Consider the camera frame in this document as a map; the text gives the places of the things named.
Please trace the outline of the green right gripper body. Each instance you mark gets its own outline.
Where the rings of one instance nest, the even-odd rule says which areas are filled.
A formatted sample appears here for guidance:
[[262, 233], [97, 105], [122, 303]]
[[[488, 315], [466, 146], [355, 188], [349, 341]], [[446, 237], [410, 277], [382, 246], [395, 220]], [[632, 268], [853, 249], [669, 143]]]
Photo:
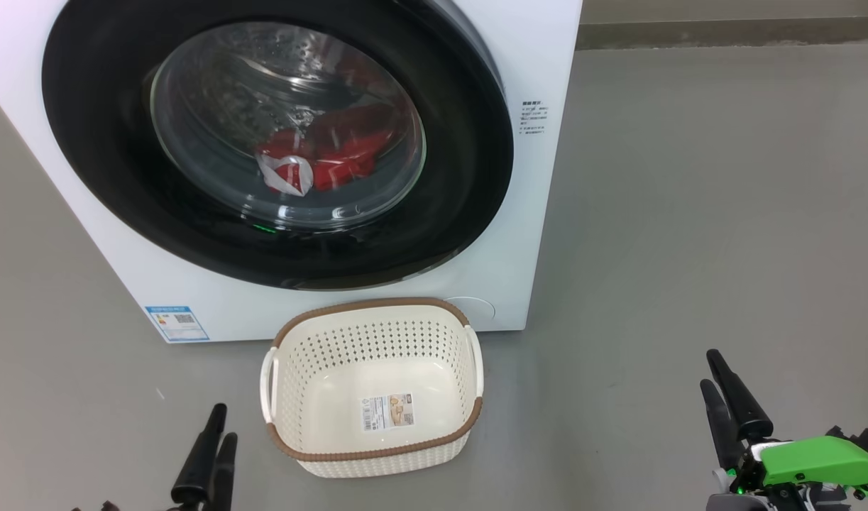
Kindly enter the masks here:
[[764, 442], [715, 476], [709, 510], [851, 510], [868, 499], [868, 450], [858, 437]]

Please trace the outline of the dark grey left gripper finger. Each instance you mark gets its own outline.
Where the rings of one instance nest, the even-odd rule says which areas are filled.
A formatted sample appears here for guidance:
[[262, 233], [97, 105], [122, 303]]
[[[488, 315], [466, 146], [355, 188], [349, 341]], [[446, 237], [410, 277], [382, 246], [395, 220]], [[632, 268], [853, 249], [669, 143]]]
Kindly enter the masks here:
[[171, 499], [177, 507], [204, 507], [210, 501], [211, 482], [219, 442], [225, 430], [226, 414], [225, 404], [215, 404], [203, 430], [194, 440], [171, 488]]
[[236, 452], [238, 452], [238, 434], [228, 433], [223, 438], [215, 459], [209, 510], [229, 511], [232, 508]]

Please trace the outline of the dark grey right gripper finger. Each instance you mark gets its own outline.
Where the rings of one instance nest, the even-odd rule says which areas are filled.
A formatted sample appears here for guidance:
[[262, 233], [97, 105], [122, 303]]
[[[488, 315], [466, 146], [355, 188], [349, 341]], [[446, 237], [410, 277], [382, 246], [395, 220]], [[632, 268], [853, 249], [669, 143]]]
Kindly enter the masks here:
[[723, 400], [735, 426], [739, 441], [761, 442], [774, 432], [774, 424], [718, 349], [706, 352], [707, 362], [715, 382], [723, 393]]
[[719, 465], [723, 469], [736, 469], [742, 458], [743, 443], [737, 437], [729, 408], [713, 381], [700, 381], [700, 388]]

